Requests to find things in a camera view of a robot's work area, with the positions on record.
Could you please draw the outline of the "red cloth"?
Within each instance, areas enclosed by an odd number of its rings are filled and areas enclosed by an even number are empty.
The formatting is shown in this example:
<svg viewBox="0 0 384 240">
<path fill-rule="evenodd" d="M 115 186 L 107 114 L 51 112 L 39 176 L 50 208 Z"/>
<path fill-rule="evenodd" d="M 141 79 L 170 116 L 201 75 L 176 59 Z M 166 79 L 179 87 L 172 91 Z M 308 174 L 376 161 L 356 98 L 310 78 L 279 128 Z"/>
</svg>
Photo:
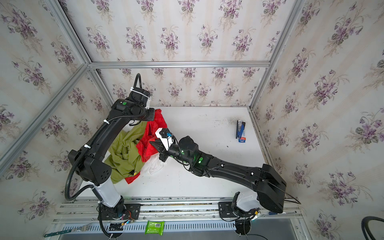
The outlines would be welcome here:
<svg viewBox="0 0 384 240">
<path fill-rule="evenodd" d="M 150 144 L 155 141 L 156 131 L 159 128 L 166 128 L 167 123 L 162 115 L 162 110 L 155 110 L 155 119 L 150 122 L 142 122 L 134 126 L 126 135 L 125 143 L 128 149 L 128 161 L 132 167 L 124 174 L 127 184 L 131 184 L 139 176 L 142 167 L 151 156 L 158 151 Z"/>
</svg>

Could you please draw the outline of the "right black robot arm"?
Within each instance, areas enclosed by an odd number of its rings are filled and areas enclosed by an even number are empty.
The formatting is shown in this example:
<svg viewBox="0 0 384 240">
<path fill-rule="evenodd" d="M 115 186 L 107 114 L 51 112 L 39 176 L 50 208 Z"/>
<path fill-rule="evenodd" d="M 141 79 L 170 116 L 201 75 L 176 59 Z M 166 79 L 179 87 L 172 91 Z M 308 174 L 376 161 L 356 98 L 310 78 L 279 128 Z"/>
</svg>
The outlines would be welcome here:
<svg viewBox="0 0 384 240">
<path fill-rule="evenodd" d="M 245 186 L 257 193 L 262 207 L 277 214 L 283 212 L 287 183 L 272 166 L 246 167 L 225 162 L 200 151 L 189 136 L 179 142 L 161 138 L 150 144 L 159 152 L 161 161 L 171 157 L 188 163 L 188 171 L 198 177 L 220 178 Z"/>
</svg>

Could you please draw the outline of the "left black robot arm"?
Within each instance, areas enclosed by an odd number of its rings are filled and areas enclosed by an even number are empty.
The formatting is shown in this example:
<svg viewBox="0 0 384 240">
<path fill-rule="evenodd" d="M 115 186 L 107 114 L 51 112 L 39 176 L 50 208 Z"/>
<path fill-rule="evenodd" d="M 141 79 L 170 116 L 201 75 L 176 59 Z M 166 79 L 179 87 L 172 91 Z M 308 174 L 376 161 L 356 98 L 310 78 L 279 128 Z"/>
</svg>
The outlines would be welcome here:
<svg viewBox="0 0 384 240">
<path fill-rule="evenodd" d="M 112 183 L 111 166 L 103 163 L 109 147 L 131 121 L 153 121 L 155 109 L 150 107 L 151 93 L 142 88 L 132 87 L 126 99 L 118 99 L 96 133 L 78 151 L 68 154 L 72 168 L 65 184 L 65 199 L 75 200 L 83 191 L 91 189 L 99 201 L 108 208 L 115 208 L 122 197 Z M 71 194 L 70 187 L 74 174 L 88 183 L 78 192 Z"/>
</svg>

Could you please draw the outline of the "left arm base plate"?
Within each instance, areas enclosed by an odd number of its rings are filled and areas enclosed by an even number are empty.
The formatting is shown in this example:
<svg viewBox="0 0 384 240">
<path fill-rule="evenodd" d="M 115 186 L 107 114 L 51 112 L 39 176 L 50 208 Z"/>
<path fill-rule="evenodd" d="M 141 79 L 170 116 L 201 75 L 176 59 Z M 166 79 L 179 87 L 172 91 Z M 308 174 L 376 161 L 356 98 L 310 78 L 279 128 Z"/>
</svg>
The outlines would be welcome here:
<svg viewBox="0 0 384 240">
<path fill-rule="evenodd" d="M 140 214 L 140 204 L 118 204 L 114 208 L 109 208 L 103 204 L 99 204 L 98 220 L 109 221 L 109 220 L 138 220 Z"/>
</svg>

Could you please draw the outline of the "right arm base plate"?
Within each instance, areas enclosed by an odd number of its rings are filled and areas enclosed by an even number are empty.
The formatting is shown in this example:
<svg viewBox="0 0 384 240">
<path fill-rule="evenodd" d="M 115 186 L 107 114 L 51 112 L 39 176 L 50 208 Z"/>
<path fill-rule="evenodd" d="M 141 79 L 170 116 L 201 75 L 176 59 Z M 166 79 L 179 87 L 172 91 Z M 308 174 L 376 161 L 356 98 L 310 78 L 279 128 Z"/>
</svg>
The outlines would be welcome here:
<svg viewBox="0 0 384 240">
<path fill-rule="evenodd" d="M 252 216 L 257 215 L 257 211 L 259 210 L 259 208 L 255 208 L 246 212 L 232 202 L 219 202 L 218 206 L 219 215 L 223 219 L 251 218 Z"/>
</svg>

